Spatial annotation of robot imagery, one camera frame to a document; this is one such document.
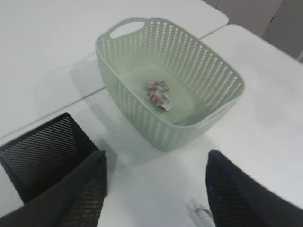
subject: table surface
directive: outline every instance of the table surface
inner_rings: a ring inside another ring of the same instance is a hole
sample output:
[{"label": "table surface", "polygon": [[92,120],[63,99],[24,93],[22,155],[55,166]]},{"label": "table surface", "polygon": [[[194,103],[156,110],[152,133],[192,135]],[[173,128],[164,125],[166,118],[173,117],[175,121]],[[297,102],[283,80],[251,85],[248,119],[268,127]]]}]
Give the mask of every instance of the table surface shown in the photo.
[{"label": "table surface", "polygon": [[205,165],[211,149],[303,208],[303,66],[239,26],[227,26],[203,42],[242,75],[246,89],[214,127],[183,148],[161,152],[152,147],[106,89],[30,126],[67,111],[107,151],[109,194],[99,226],[193,227],[185,205],[194,198],[207,206]]},{"label": "table surface", "polygon": [[103,87],[95,40],[128,17],[162,17],[197,37],[228,23],[201,0],[4,0],[0,138]]}]

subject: trash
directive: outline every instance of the trash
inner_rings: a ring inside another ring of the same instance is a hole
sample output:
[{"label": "trash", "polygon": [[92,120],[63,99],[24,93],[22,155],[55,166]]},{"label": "trash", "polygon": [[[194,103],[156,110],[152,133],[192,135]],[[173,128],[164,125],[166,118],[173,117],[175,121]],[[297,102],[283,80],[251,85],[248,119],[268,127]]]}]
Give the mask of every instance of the trash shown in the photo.
[{"label": "trash", "polygon": [[145,87],[148,89],[147,96],[149,100],[155,105],[162,107],[165,111],[169,111],[172,108],[172,104],[169,98],[169,88],[165,81],[154,83],[147,82]]}]

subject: wall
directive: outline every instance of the wall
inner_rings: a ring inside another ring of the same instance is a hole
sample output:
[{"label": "wall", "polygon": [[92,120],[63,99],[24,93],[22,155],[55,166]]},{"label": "wall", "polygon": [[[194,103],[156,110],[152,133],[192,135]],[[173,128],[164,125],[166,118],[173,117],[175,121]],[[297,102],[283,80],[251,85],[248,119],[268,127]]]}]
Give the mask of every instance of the wall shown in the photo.
[{"label": "wall", "polygon": [[303,51],[303,0],[284,0],[263,38],[294,58]]},{"label": "wall", "polygon": [[225,13],[230,24],[263,35],[282,0],[219,0],[217,9]]}]

